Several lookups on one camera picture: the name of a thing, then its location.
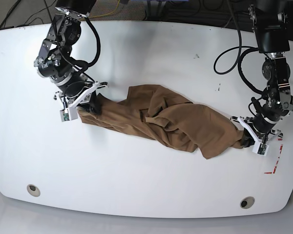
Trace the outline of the grey table grommet left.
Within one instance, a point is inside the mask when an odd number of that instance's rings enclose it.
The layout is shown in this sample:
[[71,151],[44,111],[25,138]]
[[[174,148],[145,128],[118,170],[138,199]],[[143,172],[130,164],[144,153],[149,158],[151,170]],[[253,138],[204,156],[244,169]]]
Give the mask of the grey table grommet left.
[[32,185],[32,184],[29,184],[27,186],[27,191],[33,197],[39,197],[41,195],[41,192],[40,192],[39,188],[37,186],[35,186],[35,185]]

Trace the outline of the brown t-shirt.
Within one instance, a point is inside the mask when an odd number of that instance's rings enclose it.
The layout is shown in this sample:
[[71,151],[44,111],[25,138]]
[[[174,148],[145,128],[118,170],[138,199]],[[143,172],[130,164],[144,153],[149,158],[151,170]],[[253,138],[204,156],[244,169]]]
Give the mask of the brown t-shirt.
[[97,100],[100,114],[78,110],[83,123],[156,140],[179,151],[193,153],[199,149],[206,159],[230,147],[243,148],[243,131],[226,116],[161,85],[131,86],[127,98],[120,102],[102,94]]

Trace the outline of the grey table grommet right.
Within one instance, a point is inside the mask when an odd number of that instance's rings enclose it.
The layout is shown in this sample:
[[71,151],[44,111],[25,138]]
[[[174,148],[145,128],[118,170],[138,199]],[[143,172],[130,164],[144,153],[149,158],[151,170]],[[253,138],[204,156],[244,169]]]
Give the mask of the grey table grommet right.
[[240,202],[240,207],[242,209],[249,209],[250,207],[253,206],[254,203],[255,203],[254,197],[248,196]]

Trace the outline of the red tape rectangle marking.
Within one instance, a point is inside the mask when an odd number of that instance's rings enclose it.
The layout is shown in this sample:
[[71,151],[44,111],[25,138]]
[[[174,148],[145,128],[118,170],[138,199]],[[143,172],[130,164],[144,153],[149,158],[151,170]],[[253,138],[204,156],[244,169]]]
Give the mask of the red tape rectangle marking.
[[263,168],[262,168],[263,173],[265,175],[275,174],[276,168],[278,166],[278,162],[281,157],[282,148],[283,148],[283,139],[279,137],[273,140],[269,144],[269,150],[267,155],[264,158]]

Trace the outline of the grey table grommet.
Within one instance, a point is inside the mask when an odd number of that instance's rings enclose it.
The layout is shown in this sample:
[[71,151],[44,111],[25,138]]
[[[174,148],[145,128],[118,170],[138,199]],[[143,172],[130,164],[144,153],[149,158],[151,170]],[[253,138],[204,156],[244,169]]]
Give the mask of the grey table grommet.
[[249,209],[250,207],[253,206],[254,203],[255,203],[254,197],[248,196],[240,202],[240,207],[242,209]]
[[27,186],[27,191],[33,197],[39,197],[41,195],[41,192],[40,192],[39,188],[37,186],[35,186],[35,185],[32,185],[32,184],[29,184]]

